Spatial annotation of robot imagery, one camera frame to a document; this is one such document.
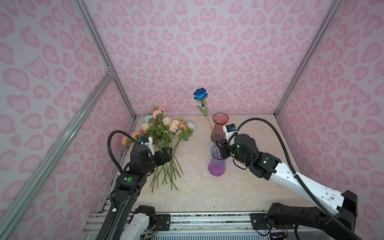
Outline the pink rosebud spray stem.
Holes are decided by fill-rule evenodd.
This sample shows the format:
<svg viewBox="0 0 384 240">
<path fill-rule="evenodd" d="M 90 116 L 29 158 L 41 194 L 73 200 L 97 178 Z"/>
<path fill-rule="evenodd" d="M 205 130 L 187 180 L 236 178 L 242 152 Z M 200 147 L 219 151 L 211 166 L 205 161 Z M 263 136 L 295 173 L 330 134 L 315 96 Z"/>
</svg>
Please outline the pink rosebud spray stem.
<svg viewBox="0 0 384 240">
<path fill-rule="evenodd" d="M 180 142 L 189 140 L 194 129 L 188 127 L 186 121 L 173 120 L 170 117 L 162 119 L 162 127 L 165 147 L 171 148 L 171 161 L 167 166 L 167 177 L 171 183 L 171 188 L 173 188 L 175 186 L 174 180 L 181 178 L 181 175 L 184 174 L 176 158 L 176 151 Z"/>
</svg>

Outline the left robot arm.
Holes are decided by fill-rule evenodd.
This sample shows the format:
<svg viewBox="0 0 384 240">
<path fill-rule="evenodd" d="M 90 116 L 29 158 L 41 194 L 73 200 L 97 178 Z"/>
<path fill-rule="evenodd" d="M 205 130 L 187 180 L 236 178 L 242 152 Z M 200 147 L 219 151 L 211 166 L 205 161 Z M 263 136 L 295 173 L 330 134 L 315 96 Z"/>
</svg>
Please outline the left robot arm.
<svg viewBox="0 0 384 240">
<path fill-rule="evenodd" d="M 115 188 L 110 193 L 111 207 L 98 233 L 98 240 L 120 239 L 148 175 L 171 161 L 172 148 L 162 148 L 152 153 L 148 146 L 138 145 L 133 147 L 130 157 L 128 169 L 118 176 Z"/>
</svg>

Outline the dark blue artificial rose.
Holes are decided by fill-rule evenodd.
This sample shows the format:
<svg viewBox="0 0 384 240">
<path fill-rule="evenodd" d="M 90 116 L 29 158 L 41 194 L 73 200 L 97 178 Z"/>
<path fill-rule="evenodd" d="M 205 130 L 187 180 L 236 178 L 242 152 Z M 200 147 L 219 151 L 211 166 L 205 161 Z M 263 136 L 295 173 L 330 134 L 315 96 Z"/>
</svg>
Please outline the dark blue artificial rose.
<svg viewBox="0 0 384 240">
<path fill-rule="evenodd" d="M 215 137 L 213 134 L 213 126 L 209 117 L 209 107 L 208 107 L 208 93 L 205 88 L 196 89 L 194 92 L 194 100 L 199 103 L 196 105 L 197 109 L 203 114 L 203 116 L 208 120 L 210 129 L 211 129 L 211 140 L 215 142 Z"/>
</svg>

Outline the purple blue glass vase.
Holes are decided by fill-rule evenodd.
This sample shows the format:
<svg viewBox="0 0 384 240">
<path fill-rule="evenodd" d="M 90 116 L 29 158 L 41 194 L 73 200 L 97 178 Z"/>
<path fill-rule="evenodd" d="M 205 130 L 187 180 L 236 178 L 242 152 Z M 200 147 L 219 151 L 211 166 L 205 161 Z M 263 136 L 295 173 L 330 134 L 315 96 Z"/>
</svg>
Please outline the purple blue glass vase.
<svg viewBox="0 0 384 240">
<path fill-rule="evenodd" d="M 208 170 L 211 175 L 220 177 L 226 172 L 226 159 L 222 158 L 220 149 L 217 145 L 211 147 L 211 160 L 208 165 Z"/>
</svg>

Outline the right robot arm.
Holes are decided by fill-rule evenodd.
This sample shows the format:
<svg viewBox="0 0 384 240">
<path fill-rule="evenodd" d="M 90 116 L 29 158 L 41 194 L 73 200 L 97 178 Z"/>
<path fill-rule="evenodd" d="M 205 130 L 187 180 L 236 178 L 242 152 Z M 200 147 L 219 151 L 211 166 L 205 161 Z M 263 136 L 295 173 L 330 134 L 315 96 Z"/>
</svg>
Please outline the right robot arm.
<svg viewBox="0 0 384 240">
<path fill-rule="evenodd" d="M 256 141 L 249 135 L 234 137 L 233 144 L 218 141 L 221 155 L 232 157 L 242 170 L 260 179 L 279 184 L 314 204 L 314 207 L 292 207 L 273 203 L 266 219 L 270 226 L 305 226 L 322 230 L 335 240 L 357 240 L 355 228 L 358 216 L 358 196 L 330 189 L 302 174 L 294 173 L 279 158 L 259 151 Z"/>
</svg>

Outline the pink carnation double stem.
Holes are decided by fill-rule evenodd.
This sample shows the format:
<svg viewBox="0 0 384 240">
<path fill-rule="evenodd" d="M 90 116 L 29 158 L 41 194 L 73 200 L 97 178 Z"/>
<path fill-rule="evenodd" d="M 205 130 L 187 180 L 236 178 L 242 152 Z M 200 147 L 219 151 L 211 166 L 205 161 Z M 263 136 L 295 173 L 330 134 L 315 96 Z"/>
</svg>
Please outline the pink carnation double stem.
<svg viewBox="0 0 384 240">
<path fill-rule="evenodd" d="M 158 120 L 162 120 L 165 117 L 169 117 L 165 108 L 156 106 L 153 113 L 150 115 L 152 118 L 149 120 L 149 125 L 151 122 L 157 122 Z"/>
</svg>

